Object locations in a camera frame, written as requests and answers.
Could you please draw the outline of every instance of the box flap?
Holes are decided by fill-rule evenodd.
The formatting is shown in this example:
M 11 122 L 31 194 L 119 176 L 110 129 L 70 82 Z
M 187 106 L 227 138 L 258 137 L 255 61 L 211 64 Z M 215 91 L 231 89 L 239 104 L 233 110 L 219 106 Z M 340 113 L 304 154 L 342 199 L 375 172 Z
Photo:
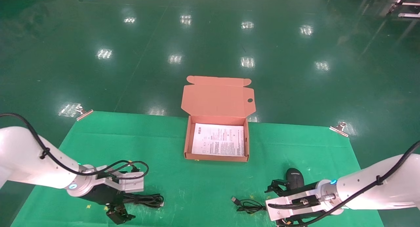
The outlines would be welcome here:
M 186 80 L 192 84 L 219 85 L 219 86 L 248 86 L 251 79 L 217 78 L 204 76 L 188 76 Z
M 188 76 L 193 85 L 184 86 L 181 108 L 192 116 L 240 117 L 255 112 L 250 79 Z

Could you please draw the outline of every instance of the instruction sheet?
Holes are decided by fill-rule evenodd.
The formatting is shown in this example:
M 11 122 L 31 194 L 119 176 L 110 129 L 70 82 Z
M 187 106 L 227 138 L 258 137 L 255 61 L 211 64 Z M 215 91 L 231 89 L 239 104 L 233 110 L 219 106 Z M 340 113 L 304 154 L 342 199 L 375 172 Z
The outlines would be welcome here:
M 192 153 L 244 156 L 243 126 L 195 124 Z

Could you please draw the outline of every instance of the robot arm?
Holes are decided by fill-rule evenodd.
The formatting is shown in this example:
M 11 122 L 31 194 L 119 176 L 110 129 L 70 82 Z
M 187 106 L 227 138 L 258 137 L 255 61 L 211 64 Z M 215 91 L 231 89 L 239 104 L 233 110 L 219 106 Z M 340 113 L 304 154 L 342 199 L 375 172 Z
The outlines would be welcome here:
M 143 161 L 117 161 L 101 167 L 81 165 L 39 136 L 25 118 L 13 113 L 2 116 L 19 118 L 28 129 L 0 128 L 0 188 L 10 180 L 66 189 L 70 196 L 106 205 L 109 209 L 106 215 L 116 224 L 135 218 L 127 213 L 125 203 L 163 206 L 160 194 L 132 194 L 144 190 L 143 177 L 149 167 Z M 135 163 L 146 166 L 146 171 L 140 172 Z M 128 166 L 132 167 L 131 172 L 119 171 Z
M 79 164 L 62 153 L 43 137 L 42 143 L 51 154 L 74 171 Z M 0 188 L 6 180 L 52 188 L 65 188 L 76 174 L 59 167 L 51 158 L 40 159 L 42 150 L 26 128 L 7 127 L 0 129 Z
M 338 180 L 324 179 L 303 185 L 300 172 L 289 169 L 287 181 L 273 180 L 268 186 L 267 192 L 275 191 L 279 197 L 267 200 L 265 208 L 272 221 L 290 227 L 307 226 L 327 215 L 339 215 L 344 209 L 420 209 L 420 155 L 413 154 L 419 145 L 420 141 L 403 155 L 380 161 Z M 290 170 L 293 170 L 293 179 L 289 178 Z M 311 217 L 315 219 L 303 223 L 303 218 Z M 287 224 L 285 220 L 291 223 L 299 221 L 300 224 Z
M 50 153 L 59 159 L 66 167 L 77 172 L 90 173 L 106 168 L 91 165 L 79 165 L 43 137 L 42 143 L 49 148 Z M 42 150 L 33 139 L 30 131 L 22 127 L 7 127 L 0 129 L 0 188 L 6 180 L 52 188 L 67 189 L 71 196 L 81 197 L 94 186 L 105 184 L 125 193 L 142 192 L 144 183 L 143 172 L 120 173 L 113 172 L 114 180 L 101 175 L 81 176 L 69 172 L 56 164 L 49 156 L 41 159 Z

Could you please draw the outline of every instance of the open cardboard box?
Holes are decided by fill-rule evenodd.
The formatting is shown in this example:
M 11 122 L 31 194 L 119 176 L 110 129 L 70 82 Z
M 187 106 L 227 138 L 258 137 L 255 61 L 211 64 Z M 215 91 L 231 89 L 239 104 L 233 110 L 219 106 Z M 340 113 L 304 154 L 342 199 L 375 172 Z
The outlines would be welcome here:
M 246 117 L 255 112 L 254 89 L 246 88 L 251 79 L 188 76 L 192 85 L 184 86 L 181 108 L 189 113 L 184 155 L 190 160 L 239 161 L 249 158 L 249 130 Z M 195 124 L 243 126 L 244 156 L 192 154 Z

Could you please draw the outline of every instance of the green mat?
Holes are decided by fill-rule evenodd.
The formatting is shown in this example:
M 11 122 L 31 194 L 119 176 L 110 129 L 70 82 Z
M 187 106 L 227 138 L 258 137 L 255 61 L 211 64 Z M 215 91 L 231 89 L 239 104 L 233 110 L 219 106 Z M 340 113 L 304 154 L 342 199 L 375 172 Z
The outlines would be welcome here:
M 277 197 L 264 191 L 290 167 L 303 173 L 306 184 L 360 169 L 348 138 L 325 127 L 285 124 L 249 124 L 248 163 L 186 160 L 186 124 L 186 118 L 96 111 L 75 123 L 60 149 L 82 164 L 122 159 L 149 164 L 144 194 L 162 194 L 165 206 L 126 205 L 137 217 L 125 227 L 274 227 L 266 212 L 236 212 L 231 197 L 261 203 Z M 12 226 L 114 226 L 105 212 L 104 206 L 70 197 L 65 190 L 38 186 Z M 383 227 L 377 211 L 355 210 L 311 226 Z

